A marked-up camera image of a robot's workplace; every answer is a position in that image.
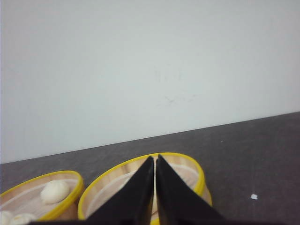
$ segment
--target yellow rim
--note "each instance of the yellow rim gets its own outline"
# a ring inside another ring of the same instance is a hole
[[[80,196],[80,194],[83,191],[83,178],[76,171],[71,171],[71,170],[70,171],[69,170],[57,171],[57,172],[51,172],[51,173],[47,173],[47,174],[35,177],[31,180],[25,181],[25,182],[23,182],[23,183],[21,183],[17,186],[14,186],[13,188],[11,188],[9,190],[3,192],[0,195],[0,198],[4,195],[10,193],[11,191],[13,191],[13,190],[25,185],[25,184],[28,184],[32,181],[35,181],[35,180],[38,180],[38,179],[41,179],[41,178],[44,178],[44,177],[48,177],[48,176],[51,176],[51,175],[62,174],[62,173],[71,173],[71,174],[76,175],[78,177],[78,183],[75,186],[74,190],[63,201],[61,201],[53,210],[51,210],[50,212],[46,213],[45,215],[43,215],[42,217],[40,217],[38,219],[38,221],[54,220],[57,217],[59,217],[61,214],[63,214],[63,212],[66,211],[69,208],[69,206],[76,201],[76,199]]]
[[[134,161],[137,161],[137,160],[140,160],[140,159],[144,159],[144,158],[147,158],[149,156],[153,156],[153,157],[157,157],[158,155],[162,155],[162,156],[179,156],[179,157],[183,157],[183,158],[186,158],[190,161],[192,161],[195,165],[196,165],[196,168],[197,168],[197,171],[199,173],[199,177],[201,177],[202,179],[198,179],[197,183],[196,183],[196,186],[194,188],[194,191],[198,194],[198,195],[202,195],[203,193],[203,190],[204,190],[204,186],[205,186],[205,177],[204,177],[204,172],[202,170],[202,168],[200,167],[200,165],[197,163],[196,160],[194,160],[192,157],[190,156],[187,156],[187,155],[183,155],[183,154],[180,154],[180,153],[174,153],[174,152],[161,152],[161,153],[153,153],[153,154],[148,154],[148,155],[144,155],[144,156],[140,156],[140,157],[136,157],[136,158],[133,158],[133,159],[130,159],[126,162],[123,162],[121,164],[118,164],[116,165],[115,167],[109,169],[108,171],[106,171],[105,173],[101,174],[99,177],[97,177],[87,188],[86,190],[84,191],[84,193],[82,194],[80,200],[79,200],[79,203],[78,203],[78,218],[81,219],[81,220],[84,220],[85,217],[83,215],[83,210],[82,210],[82,207],[83,207],[83,202],[85,200],[85,197],[86,195],[89,193],[89,191],[95,186],[95,184],[98,183],[99,180],[101,180],[104,176],[106,176],[107,174],[111,173],[112,171],[128,164],[128,163],[132,163]],[[159,219],[155,219],[151,222],[152,225],[158,225],[159,224]]]

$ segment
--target white speck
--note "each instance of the white speck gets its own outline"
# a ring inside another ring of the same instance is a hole
[[[257,197],[256,194],[252,194],[250,198],[251,198],[251,199],[254,199],[254,200],[257,200],[257,199],[258,199],[258,197]]]

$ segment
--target gray table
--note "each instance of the gray table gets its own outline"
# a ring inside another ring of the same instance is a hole
[[[2,164],[1,192],[57,170],[78,171],[87,186],[118,163],[162,151],[200,163],[225,217],[300,223],[300,112]]]

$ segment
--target white wall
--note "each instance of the white wall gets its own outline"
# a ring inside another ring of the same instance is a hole
[[[300,110],[300,1],[3,0],[1,161]]]

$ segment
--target bamboo steamer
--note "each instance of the bamboo steamer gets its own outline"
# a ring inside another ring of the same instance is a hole
[[[69,195],[55,204],[43,204],[40,193],[52,180],[64,180],[70,187]],[[0,210],[17,215],[31,213],[37,221],[77,219],[77,205],[83,192],[83,179],[75,171],[48,173],[21,183],[0,195]]]
[[[187,155],[163,152],[133,158],[113,167],[96,178],[87,187],[79,200],[78,218],[87,219],[125,185],[149,156],[152,156],[155,162],[159,154],[165,158],[191,189],[201,196],[208,204],[212,205],[210,192],[206,187],[204,173],[200,165]],[[154,189],[151,225],[158,224],[156,191]]]

